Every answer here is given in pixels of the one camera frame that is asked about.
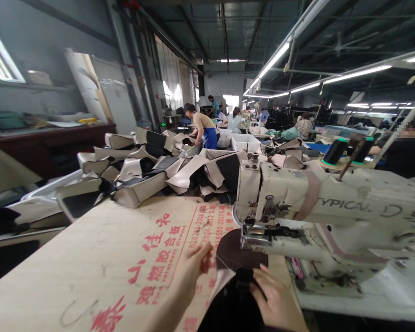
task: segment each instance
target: wooden counter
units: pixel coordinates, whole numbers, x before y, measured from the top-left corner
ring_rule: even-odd
[[[115,125],[16,130],[0,136],[0,150],[47,180],[77,170],[76,154],[104,146],[107,132]]]

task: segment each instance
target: ceiling fan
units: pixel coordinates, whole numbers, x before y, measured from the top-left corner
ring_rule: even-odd
[[[339,58],[340,55],[341,55],[342,50],[351,50],[351,49],[352,50],[357,50],[357,49],[358,50],[367,50],[367,49],[370,49],[371,46],[350,46],[350,45],[361,42],[361,41],[369,39],[369,38],[372,38],[372,37],[374,37],[378,34],[379,34],[379,32],[376,31],[376,32],[374,32],[374,33],[372,33],[368,36],[364,36],[364,37],[352,40],[352,41],[350,41],[346,44],[343,44],[343,33],[341,31],[337,31],[337,44],[336,44],[336,46],[322,46],[322,45],[320,45],[318,47],[328,48],[328,50],[324,51],[323,53],[328,53],[328,52],[331,52],[331,51],[335,51],[337,53],[337,58]]]

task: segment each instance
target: beige shirt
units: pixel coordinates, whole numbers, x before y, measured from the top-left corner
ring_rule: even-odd
[[[214,123],[212,120],[207,116],[200,112],[194,113],[194,117],[192,119],[194,121],[195,126],[198,130],[201,130],[202,128],[215,128]],[[215,128],[215,132],[219,134],[220,132],[218,129]]]

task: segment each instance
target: blue apron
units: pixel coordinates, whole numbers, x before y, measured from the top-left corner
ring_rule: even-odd
[[[206,138],[205,148],[216,150],[217,149],[217,132],[215,128],[204,128],[203,133],[204,138]]]

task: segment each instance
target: pile of bag parts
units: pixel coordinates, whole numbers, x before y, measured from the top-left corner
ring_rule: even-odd
[[[163,194],[200,196],[205,202],[215,196],[222,203],[236,200],[245,151],[209,150],[194,146],[185,134],[163,134],[138,128],[134,136],[107,133],[106,147],[94,153],[78,153],[83,171],[78,183],[57,189],[57,200],[70,221],[75,221],[106,198],[137,208],[149,197]],[[302,141],[273,147],[261,145],[259,158],[278,167],[305,169]]]

